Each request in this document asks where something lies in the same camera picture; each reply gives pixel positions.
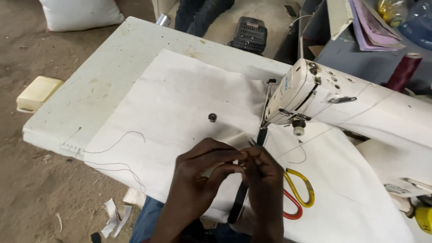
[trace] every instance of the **white fabric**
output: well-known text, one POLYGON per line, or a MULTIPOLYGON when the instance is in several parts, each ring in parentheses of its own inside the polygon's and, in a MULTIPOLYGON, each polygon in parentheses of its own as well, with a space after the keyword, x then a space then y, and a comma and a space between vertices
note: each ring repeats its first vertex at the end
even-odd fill
MULTIPOLYGON (((84 159, 102 173, 165 202, 179 154, 205 137, 246 147, 248 138, 257 136, 265 93, 261 81, 162 50, 93 138, 84 159), (217 114, 215 123, 208 121, 210 113, 217 114)), ((315 204, 303 208, 302 218, 284 219, 285 237, 300 243, 412 242, 370 166, 338 128, 330 128, 308 123, 301 137, 307 158, 293 164, 302 162, 305 153, 301 147, 286 153, 299 145, 291 128, 269 127, 265 147, 282 166, 305 175, 315 190, 315 204)), ((303 182, 292 179, 307 200, 303 182)), ((240 182, 239 174, 230 175, 205 216, 226 222, 240 182)), ((287 183, 285 188, 291 192, 287 183)), ((284 210, 295 212, 287 198, 284 210)), ((246 200, 233 227, 250 233, 253 222, 246 200)))
POLYGON ((47 29, 76 31, 120 24, 124 21, 114 0, 39 0, 47 29))

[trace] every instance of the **white cable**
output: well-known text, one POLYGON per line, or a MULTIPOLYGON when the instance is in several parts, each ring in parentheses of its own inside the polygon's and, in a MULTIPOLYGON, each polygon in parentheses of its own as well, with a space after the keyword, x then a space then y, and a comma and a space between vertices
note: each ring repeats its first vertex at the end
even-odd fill
POLYGON ((312 16, 313 14, 309 14, 309 15, 305 15, 305 16, 301 16, 301 17, 299 17, 299 18, 296 18, 295 20, 294 20, 294 22, 292 22, 290 25, 289 25, 289 27, 291 28, 293 25, 294 25, 294 23, 298 20, 298 19, 301 19, 301 18, 303 18, 303 17, 307 17, 307 16, 312 16))

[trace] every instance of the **table top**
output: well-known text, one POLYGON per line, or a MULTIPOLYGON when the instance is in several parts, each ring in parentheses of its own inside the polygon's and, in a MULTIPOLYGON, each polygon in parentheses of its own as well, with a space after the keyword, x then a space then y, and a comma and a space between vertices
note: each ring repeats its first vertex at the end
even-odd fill
POLYGON ((163 48, 255 80, 281 80, 291 67, 129 17, 27 121, 24 141, 82 160, 86 146, 163 48))

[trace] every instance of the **red handle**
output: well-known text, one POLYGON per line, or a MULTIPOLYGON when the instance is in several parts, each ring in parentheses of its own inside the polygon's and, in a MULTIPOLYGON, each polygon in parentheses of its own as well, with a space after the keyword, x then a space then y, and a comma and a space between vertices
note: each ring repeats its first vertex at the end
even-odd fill
POLYGON ((285 189, 283 190, 283 194, 287 196, 296 206, 297 206, 297 212, 295 214, 288 214, 286 212, 283 212, 283 216, 287 219, 296 220, 299 219, 303 215, 303 209, 300 203, 285 189))

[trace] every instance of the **blue jeans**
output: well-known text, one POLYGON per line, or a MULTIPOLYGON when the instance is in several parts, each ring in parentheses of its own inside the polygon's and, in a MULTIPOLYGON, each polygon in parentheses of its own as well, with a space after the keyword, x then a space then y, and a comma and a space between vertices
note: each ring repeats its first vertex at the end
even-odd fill
MULTIPOLYGON (((163 203, 147 196, 137 222, 133 227, 132 237, 130 238, 129 243, 141 243, 151 238, 156 226, 156 221, 163 206, 163 203)), ((231 229, 229 224, 218 224, 216 229, 208 229, 204 231, 212 234, 218 243, 248 243, 251 240, 251 236, 235 232, 231 229)))
POLYGON ((234 5, 234 0, 180 0, 174 29, 203 37, 219 15, 234 5))

